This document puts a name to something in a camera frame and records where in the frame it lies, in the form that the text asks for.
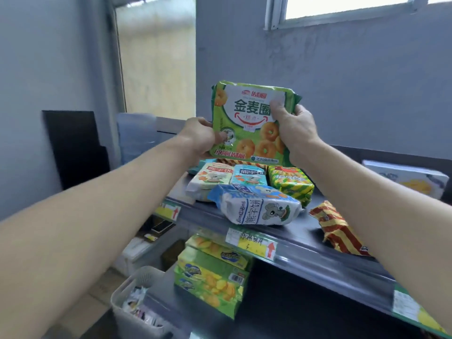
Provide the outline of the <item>green ring biscuit packet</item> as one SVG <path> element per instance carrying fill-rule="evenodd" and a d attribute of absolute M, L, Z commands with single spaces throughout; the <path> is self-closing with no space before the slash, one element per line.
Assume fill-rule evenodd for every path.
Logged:
<path fill-rule="evenodd" d="M 270 102 L 282 103 L 293 114 L 302 97 L 292 89 L 219 81 L 212 86 L 212 125 L 227 135 L 213 146 L 214 158 L 292 167 Z"/>

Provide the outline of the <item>person's right forearm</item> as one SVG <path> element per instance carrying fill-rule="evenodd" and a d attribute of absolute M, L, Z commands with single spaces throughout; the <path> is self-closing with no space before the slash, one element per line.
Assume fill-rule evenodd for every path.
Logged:
<path fill-rule="evenodd" d="M 283 142 L 370 253 L 452 334 L 452 206 L 370 171 L 319 138 Z"/>

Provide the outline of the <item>person's right hand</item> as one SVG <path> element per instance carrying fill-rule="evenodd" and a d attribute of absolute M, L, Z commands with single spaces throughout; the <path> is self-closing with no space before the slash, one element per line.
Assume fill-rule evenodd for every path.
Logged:
<path fill-rule="evenodd" d="M 314 147 L 321 142 L 313 115 L 301 104 L 297 104 L 293 113 L 283 106 L 283 119 L 279 123 L 279 136 L 289 150 L 292 165 L 304 168 Z"/>

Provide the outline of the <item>translucent plastic container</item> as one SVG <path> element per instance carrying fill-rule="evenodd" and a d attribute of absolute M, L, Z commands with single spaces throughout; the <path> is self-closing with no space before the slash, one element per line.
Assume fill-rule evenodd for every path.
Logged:
<path fill-rule="evenodd" d="M 119 113 L 116 122 L 122 165 L 158 144 L 156 116 L 153 114 Z"/>

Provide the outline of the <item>dark metal shelf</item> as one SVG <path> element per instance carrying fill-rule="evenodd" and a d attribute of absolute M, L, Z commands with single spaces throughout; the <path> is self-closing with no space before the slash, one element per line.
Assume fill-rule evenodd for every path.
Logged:
<path fill-rule="evenodd" d="M 340 253 L 323 242 L 320 225 L 308 214 L 323 200 L 315 191 L 289 225 L 249 227 L 278 245 L 273 262 L 255 256 L 261 262 L 235 320 L 174 285 L 173 271 L 150 288 L 146 305 L 183 339 L 378 338 L 381 323 L 367 325 L 372 315 L 393 316 L 396 281 L 374 258 Z M 393 317 L 397 325 L 403 321 Z"/>

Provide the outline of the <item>person's left hand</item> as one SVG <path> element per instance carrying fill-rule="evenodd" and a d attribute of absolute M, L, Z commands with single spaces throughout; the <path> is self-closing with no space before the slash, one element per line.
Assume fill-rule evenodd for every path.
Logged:
<path fill-rule="evenodd" d="M 183 147 L 197 158 L 211 158 L 210 150 L 215 146 L 211 145 L 212 123 L 203 117 L 193 117 L 187 119 L 177 138 L 183 143 Z"/>

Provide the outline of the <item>black board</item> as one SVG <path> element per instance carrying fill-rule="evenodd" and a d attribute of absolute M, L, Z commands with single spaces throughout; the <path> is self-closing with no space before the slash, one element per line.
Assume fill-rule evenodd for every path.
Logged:
<path fill-rule="evenodd" d="M 110 172 L 92 111 L 42 110 L 63 190 Z"/>

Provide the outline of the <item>black phone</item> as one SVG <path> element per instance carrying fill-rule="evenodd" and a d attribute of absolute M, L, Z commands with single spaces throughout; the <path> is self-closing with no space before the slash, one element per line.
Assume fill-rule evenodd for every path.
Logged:
<path fill-rule="evenodd" d="M 154 223 L 150 229 L 152 235 L 162 235 L 170 230 L 175 224 L 167 220 L 162 220 L 161 222 Z"/>

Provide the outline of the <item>white plastic basket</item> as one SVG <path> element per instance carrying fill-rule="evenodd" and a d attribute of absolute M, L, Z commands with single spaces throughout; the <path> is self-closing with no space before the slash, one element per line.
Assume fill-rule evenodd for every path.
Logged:
<path fill-rule="evenodd" d="M 132 273 L 110 298 L 121 339 L 174 339 L 173 327 L 144 304 L 146 293 L 164 272 L 141 267 Z"/>

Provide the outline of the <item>person's left forearm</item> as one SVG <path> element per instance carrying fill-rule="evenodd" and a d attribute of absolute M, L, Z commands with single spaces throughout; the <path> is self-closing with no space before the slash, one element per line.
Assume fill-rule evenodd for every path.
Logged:
<path fill-rule="evenodd" d="M 0 223 L 0 339 L 40 339 L 109 268 L 196 158 L 178 135 Z"/>

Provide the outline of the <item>white blue snack box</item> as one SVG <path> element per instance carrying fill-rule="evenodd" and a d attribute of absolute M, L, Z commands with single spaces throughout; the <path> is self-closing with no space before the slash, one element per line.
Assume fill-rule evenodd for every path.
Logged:
<path fill-rule="evenodd" d="M 432 169 L 366 159 L 362 165 L 393 182 L 438 200 L 443 196 L 449 181 L 449 176 Z"/>

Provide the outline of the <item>white green koala biscuit packet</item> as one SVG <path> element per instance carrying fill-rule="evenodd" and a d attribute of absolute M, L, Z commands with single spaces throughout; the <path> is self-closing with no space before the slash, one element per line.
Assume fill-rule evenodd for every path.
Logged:
<path fill-rule="evenodd" d="M 228 185 L 233 167 L 218 162 L 206 163 L 188 183 L 185 193 L 199 202 L 212 202 L 208 194 L 217 185 Z"/>

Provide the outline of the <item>small packets in basket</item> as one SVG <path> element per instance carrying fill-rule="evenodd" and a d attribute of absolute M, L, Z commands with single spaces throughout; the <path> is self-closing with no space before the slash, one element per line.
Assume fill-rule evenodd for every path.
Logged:
<path fill-rule="evenodd" d="M 122 303 L 121 308 L 151 327 L 163 327 L 162 320 L 150 308 L 144 305 L 144 298 L 147 291 L 148 288 L 135 286 Z"/>

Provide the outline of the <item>green snack box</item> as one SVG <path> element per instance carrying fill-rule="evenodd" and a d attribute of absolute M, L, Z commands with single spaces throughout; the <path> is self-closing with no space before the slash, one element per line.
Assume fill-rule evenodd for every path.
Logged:
<path fill-rule="evenodd" d="M 228 277 L 222 277 L 205 269 L 200 272 L 190 274 L 176 266 L 174 284 L 230 319 L 235 319 L 245 295 L 246 276 L 230 273 Z"/>
<path fill-rule="evenodd" d="M 250 276 L 249 272 L 192 247 L 186 247 L 178 255 L 177 267 L 183 277 L 196 282 L 207 282 L 214 278 L 244 286 Z"/>

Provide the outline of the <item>large blue white koala packet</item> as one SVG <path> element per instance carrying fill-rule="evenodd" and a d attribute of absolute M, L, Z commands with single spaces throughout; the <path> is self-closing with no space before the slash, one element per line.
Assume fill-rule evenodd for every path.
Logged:
<path fill-rule="evenodd" d="M 221 213 L 236 225 L 283 226 L 302 212 L 299 200 L 263 185 L 217 185 L 208 193 Z"/>

